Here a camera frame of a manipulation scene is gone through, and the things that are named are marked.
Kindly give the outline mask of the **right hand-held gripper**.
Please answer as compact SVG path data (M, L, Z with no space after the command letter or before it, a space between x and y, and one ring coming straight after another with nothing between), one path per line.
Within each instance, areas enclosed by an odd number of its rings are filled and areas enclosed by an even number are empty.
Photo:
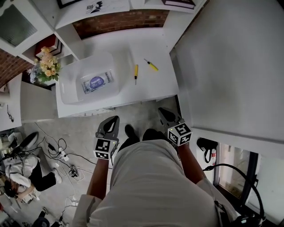
M192 131L178 112L169 108L159 107L158 114L167 139L170 142L180 146L190 141Z

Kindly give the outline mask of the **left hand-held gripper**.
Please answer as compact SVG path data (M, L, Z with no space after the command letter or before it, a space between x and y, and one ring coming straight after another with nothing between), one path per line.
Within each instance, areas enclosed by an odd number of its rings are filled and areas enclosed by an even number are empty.
M118 148L119 116L112 116L99 124L94 137L94 156L98 159L110 160Z

